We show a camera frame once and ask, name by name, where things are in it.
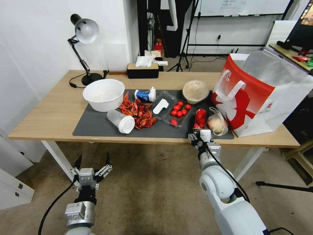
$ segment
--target white table leg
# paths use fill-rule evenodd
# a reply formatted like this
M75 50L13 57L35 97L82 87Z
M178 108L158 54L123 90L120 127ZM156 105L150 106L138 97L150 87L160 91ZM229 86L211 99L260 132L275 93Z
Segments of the white table leg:
M250 148L249 152L239 163L234 171L234 178L239 181L241 177L249 170L252 164L258 159L265 148Z
M41 141L43 145L47 148L49 153L53 156L55 161L59 164L59 166L62 168L62 170L65 172L65 174L69 177L71 181L74 179L74 174L70 171L73 167L65 157L64 153L61 151L59 146L56 144L55 141Z

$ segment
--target white bowl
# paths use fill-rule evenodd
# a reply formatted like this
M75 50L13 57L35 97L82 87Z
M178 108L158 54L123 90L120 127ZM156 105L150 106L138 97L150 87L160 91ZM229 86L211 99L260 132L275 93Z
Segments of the white bowl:
M117 109L123 102L125 86L115 79L101 79L84 89L82 95L99 112Z
M190 104L203 101L209 95L209 89L204 82L193 80L187 82L183 87L183 96Z

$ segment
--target plastic container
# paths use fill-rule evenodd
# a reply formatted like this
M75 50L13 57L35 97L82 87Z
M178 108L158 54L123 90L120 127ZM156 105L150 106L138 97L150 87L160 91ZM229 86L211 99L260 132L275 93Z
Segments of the plastic container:
M120 133L129 134L134 129L135 120L132 116L110 110L107 113L107 118L118 128Z
M190 104L203 101L208 97L209 92L207 85L198 80L189 81L183 87L183 96Z
M124 84L118 80L101 79L86 86L82 95L94 110L107 112L122 104L124 90Z
M153 113L153 116L155 116L159 120L163 120L164 122L166 122L166 123L168 123L170 125L171 125L171 120L176 120L177 121L177 125L174 126L174 127L180 127L183 124L183 122L186 120L186 118L189 116L189 114L191 113L191 111L193 109L193 106L191 106L191 109L186 110L187 111L186 115L182 115L181 117L174 116L174 115L171 114L172 111L173 111L174 106L177 105L177 103L179 101L182 101L184 103L183 106L188 104L188 102L186 102L184 100L178 100L175 96L171 95L167 91L162 91L156 97L156 100L153 102L151 110L153 110L162 99L165 99L169 103L168 108L166 108L166 109L163 108L158 114L154 114Z

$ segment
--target lamp base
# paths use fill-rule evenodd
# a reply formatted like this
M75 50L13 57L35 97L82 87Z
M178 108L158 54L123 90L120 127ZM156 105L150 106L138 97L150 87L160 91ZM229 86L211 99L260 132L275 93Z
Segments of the lamp base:
M98 74L98 73L91 73L90 76L85 75L82 77L82 83L87 86L90 83L94 82L94 81L98 81L100 79L103 79L103 77Z

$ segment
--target red and white bag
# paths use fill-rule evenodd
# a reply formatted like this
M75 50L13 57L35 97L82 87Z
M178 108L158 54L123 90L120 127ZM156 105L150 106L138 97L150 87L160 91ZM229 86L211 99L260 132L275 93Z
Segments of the red and white bag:
M312 89L312 76L264 50L230 54L211 100L243 137L275 131Z

